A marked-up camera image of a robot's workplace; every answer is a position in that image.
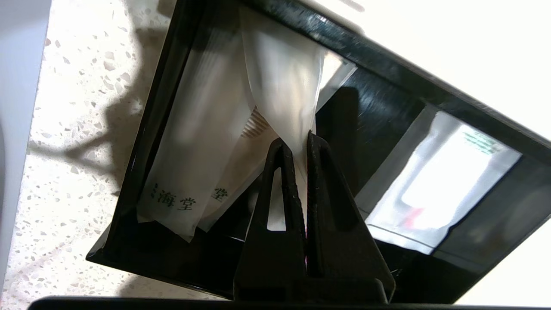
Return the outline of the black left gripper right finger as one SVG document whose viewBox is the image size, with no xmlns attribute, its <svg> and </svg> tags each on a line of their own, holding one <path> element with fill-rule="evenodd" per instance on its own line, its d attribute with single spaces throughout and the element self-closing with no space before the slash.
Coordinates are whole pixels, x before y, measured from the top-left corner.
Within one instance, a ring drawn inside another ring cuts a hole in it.
<svg viewBox="0 0 551 310">
<path fill-rule="evenodd" d="M 396 283 L 329 144 L 307 138 L 307 274 L 330 302 L 389 302 Z"/>
</svg>

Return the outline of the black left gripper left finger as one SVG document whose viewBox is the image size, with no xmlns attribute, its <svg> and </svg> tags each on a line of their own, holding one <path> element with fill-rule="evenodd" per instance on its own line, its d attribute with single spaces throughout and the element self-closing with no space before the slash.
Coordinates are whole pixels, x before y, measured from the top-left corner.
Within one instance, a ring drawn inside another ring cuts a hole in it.
<svg viewBox="0 0 551 310">
<path fill-rule="evenodd" d="M 281 172 L 286 229 L 267 227 L 274 173 Z M 282 139 L 268 150 L 263 180 L 235 273 L 235 300 L 290 302 L 294 285 L 306 275 L 305 225 L 291 149 Z"/>
</svg>

